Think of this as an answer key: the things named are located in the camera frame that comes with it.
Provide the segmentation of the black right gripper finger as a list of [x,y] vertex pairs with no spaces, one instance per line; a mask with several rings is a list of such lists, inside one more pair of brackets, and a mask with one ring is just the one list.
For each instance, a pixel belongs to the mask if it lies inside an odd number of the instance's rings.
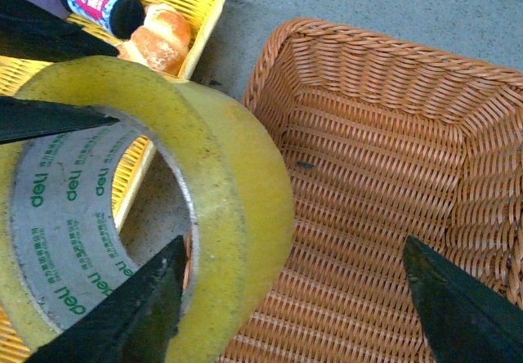
[[179,235],[27,361],[164,362],[181,318],[186,263]]
[[521,362],[522,310],[410,235],[403,263],[438,362]]
[[91,107],[1,96],[1,144],[112,125],[118,119]]
[[1,0],[1,55],[62,62],[87,56],[113,56],[118,50],[28,0]]

